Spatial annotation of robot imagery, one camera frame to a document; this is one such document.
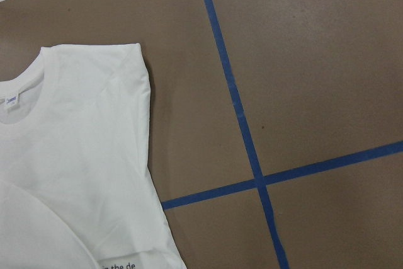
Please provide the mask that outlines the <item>white long-sleeve printed shirt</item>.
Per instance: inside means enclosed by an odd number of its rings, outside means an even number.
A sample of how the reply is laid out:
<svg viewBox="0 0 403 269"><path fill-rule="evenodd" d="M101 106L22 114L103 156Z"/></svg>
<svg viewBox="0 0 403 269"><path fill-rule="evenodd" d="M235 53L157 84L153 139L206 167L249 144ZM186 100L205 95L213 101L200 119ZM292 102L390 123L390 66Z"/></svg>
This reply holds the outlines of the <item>white long-sleeve printed shirt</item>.
<svg viewBox="0 0 403 269"><path fill-rule="evenodd" d="M141 46L44 47L1 83L1 267L184 268L148 169Z"/></svg>

